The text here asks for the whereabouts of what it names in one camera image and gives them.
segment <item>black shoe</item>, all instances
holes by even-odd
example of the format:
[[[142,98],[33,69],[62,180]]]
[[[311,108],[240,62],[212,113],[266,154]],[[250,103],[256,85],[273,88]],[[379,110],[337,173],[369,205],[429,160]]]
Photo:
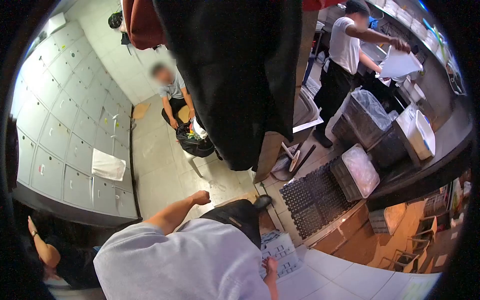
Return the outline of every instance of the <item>black shoe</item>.
[[[255,200],[253,206],[255,206],[258,211],[262,211],[266,209],[267,206],[269,206],[270,204],[272,204],[272,197],[270,197],[269,195],[261,195],[257,198],[257,200]]]
[[[326,136],[324,132],[321,132],[319,130],[314,130],[312,133],[313,137],[322,145],[324,148],[330,148],[333,146],[332,141],[330,141]]]

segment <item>white towel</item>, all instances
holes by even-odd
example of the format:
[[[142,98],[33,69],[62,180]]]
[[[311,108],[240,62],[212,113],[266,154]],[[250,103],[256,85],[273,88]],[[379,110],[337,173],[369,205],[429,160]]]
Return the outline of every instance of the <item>white towel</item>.
[[[123,180],[127,164],[123,159],[93,149],[92,174],[111,180]]]

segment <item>red garment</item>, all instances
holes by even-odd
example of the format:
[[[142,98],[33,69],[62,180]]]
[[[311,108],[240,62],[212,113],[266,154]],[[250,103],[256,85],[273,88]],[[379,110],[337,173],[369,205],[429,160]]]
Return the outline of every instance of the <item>red garment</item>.
[[[319,11],[330,5],[336,5],[342,3],[343,1],[339,0],[303,0],[303,10],[306,12],[309,11]]]
[[[127,34],[135,48],[145,50],[167,44],[152,0],[123,0],[122,8]]]

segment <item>black pants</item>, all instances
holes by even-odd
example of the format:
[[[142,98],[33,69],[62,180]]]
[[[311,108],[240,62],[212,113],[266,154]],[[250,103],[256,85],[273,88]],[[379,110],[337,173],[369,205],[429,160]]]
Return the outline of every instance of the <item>black pants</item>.
[[[179,111],[182,107],[187,105],[187,102],[185,102],[185,99],[170,98],[168,102],[170,103],[170,107],[172,107],[172,114],[175,120],[177,120],[179,125],[183,124],[183,121],[179,118]],[[165,112],[165,109],[162,109],[162,116],[165,119],[165,121],[167,121],[167,124],[170,124],[170,118]]]
[[[216,207],[200,218],[211,219],[223,224],[230,224],[240,229],[260,249],[260,227],[258,210],[247,199],[236,200]]]
[[[335,115],[336,111],[342,106],[343,100],[352,88],[353,75],[340,67],[333,60],[330,60],[328,72],[322,68],[320,77],[322,87],[317,92],[313,100],[320,111],[322,124],[318,124],[316,130],[325,132],[328,121]]]

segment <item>black anti-fatigue mat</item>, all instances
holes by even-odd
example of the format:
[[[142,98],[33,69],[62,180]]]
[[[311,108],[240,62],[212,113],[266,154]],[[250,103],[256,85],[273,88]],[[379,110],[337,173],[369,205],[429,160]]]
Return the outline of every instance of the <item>black anti-fatigue mat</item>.
[[[347,202],[330,171],[330,165],[334,162],[332,160],[280,189],[302,239],[328,225],[356,204]]]

